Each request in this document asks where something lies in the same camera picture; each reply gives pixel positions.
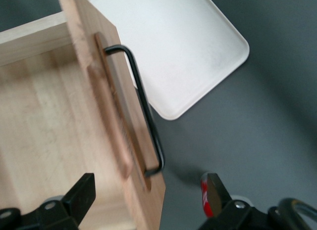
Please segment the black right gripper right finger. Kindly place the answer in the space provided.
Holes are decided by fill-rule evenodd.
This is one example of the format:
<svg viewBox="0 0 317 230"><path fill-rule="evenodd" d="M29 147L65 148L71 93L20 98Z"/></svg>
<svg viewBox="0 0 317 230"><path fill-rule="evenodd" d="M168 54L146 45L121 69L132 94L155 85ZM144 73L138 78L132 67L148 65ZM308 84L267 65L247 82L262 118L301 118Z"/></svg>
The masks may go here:
<svg viewBox="0 0 317 230"><path fill-rule="evenodd" d="M244 200L233 199L216 173L201 177L202 204L207 220L201 230L271 230L267 214Z"/></svg>

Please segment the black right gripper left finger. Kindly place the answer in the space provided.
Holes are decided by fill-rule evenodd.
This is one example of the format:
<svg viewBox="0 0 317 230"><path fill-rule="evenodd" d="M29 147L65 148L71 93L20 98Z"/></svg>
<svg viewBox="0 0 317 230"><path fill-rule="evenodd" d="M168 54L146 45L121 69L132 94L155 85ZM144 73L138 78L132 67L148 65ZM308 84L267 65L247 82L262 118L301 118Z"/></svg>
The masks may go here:
<svg viewBox="0 0 317 230"><path fill-rule="evenodd" d="M85 173L60 200L44 202L22 215L18 208L0 210L2 230L78 230L96 199L95 175Z"/></svg>

